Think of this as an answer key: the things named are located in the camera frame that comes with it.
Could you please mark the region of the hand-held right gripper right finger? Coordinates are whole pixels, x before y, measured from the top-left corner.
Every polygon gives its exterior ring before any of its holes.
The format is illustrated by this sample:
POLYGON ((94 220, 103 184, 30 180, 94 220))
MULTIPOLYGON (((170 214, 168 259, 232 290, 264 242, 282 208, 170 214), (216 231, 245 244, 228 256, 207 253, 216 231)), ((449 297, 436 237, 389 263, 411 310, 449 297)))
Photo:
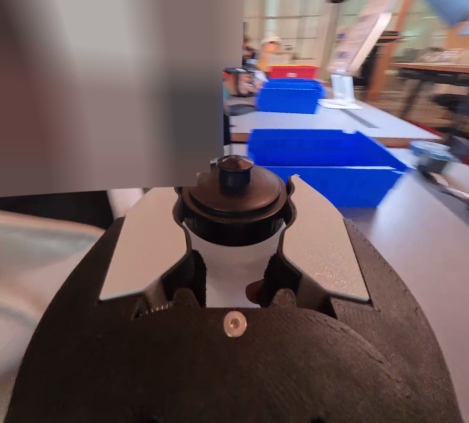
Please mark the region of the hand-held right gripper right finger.
POLYGON ((331 298, 368 303, 370 295, 342 214, 298 175, 288 182, 292 218, 278 254, 300 274, 297 305, 319 309, 331 298))

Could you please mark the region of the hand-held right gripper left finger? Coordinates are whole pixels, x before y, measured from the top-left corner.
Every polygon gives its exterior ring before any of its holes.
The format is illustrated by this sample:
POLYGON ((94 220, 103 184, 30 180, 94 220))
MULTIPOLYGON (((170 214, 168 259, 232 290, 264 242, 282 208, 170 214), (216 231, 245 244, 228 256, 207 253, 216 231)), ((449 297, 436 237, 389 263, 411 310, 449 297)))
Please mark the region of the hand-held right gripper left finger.
POLYGON ((189 258, 191 238, 177 217, 180 195, 173 187, 153 188, 127 212, 100 301, 142 293, 151 307, 172 299, 163 277, 189 258))

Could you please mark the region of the white plastic bottle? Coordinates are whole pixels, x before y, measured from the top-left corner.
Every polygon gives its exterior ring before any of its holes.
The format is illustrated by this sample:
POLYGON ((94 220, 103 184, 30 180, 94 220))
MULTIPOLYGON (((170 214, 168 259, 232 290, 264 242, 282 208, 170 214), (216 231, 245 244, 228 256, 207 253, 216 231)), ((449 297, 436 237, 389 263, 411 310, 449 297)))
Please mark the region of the white plastic bottle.
POLYGON ((263 279, 270 258, 277 252, 280 230, 271 238, 248 246, 223 246, 209 243, 190 232, 191 244, 206 265, 206 307, 259 308, 249 301, 245 289, 263 279))

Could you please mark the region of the black bottle lid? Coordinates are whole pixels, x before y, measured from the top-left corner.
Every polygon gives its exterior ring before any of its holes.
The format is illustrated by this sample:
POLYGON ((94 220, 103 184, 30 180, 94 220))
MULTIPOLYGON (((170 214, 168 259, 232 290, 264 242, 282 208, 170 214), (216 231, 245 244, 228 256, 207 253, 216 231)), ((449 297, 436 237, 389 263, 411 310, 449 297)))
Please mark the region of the black bottle lid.
POLYGON ((196 185, 178 189, 182 218, 199 238, 241 247, 272 238, 284 224, 285 182, 241 155, 219 158, 196 185))

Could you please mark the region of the blue plastic bin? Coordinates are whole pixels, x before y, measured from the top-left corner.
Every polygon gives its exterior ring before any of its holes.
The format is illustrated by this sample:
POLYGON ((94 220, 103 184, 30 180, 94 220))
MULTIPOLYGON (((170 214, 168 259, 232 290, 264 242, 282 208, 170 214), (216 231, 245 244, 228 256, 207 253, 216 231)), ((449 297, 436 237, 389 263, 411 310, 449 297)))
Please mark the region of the blue plastic bin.
POLYGON ((408 166, 361 132, 255 129, 248 156, 285 183, 298 175, 337 208, 375 209, 408 166))
POLYGON ((273 78, 258 92, 255 106, 260 112, 313 115, 325 95, 325 87, 317 80, 273 78))

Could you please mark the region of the person's left forearm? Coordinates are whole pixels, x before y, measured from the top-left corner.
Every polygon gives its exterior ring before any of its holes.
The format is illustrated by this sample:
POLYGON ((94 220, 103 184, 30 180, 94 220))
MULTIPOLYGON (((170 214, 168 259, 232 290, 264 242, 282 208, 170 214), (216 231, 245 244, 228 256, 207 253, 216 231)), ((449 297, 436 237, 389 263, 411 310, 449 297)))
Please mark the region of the person's left forearm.
POLYGON ((16 372, 50 302, 103 233, 85 224, 1 211, 1 379, 16 372))

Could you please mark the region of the red plastic bin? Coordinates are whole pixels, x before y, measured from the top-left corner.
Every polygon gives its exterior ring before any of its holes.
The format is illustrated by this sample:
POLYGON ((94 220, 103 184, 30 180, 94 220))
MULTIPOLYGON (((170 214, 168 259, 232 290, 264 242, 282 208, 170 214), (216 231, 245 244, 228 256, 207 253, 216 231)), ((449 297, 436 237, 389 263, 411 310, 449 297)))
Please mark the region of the red plastic bin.
POLYGON ((268 78, 314 80, 319 70, 319 67, 307 64, 272 65, 268 78))

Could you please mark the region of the instruction sign stand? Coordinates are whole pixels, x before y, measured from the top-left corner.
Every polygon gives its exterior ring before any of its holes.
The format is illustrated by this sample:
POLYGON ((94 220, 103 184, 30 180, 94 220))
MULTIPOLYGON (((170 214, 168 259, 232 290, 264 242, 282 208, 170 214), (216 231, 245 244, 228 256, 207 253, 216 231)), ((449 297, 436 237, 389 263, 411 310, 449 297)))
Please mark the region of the instruction sign stand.
POLYGON ((339 40, 328 64, 332 98, 319 99, 325 109, 358 110, 353 76, 358 73, 372 48, 385 31, 392 13, 374 13, 360 16, 343 39, 339 40))

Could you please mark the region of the wooden table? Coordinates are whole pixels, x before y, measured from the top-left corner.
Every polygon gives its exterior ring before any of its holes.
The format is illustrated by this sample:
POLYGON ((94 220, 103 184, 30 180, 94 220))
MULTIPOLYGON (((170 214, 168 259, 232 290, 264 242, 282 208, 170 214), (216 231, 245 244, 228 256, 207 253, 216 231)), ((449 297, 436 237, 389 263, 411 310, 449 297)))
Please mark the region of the wooden table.
POLYGON ((398 77, 409 80, 412 83, 400 114, 401 119, 407 119, 409 116, 424 84, 451 85, 466 88, 469 86, 468 65, 395 62, 390 67, 398 71, 398 77))

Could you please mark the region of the wooden post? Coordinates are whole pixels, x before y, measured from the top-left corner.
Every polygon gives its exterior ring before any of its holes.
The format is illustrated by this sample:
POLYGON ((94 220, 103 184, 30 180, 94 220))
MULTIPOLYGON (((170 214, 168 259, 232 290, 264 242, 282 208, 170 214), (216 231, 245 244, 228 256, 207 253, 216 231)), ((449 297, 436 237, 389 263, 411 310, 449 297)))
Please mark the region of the wooden post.
MULTIPOLYGON (((402 33, 404 31, 407 16, 414 5, 414 2, 415 0, 402 0, 399 12, 396 15, 395 30, 397 32, 402 33)), ((386 81, 386 72, 389 69, 390 64, 393 62, 396 44, 397 40, 383 45, 376 61, 370 86, 367 90, 366 97, 364 98, 365 102, 375 102, 383 91, 386 81)))

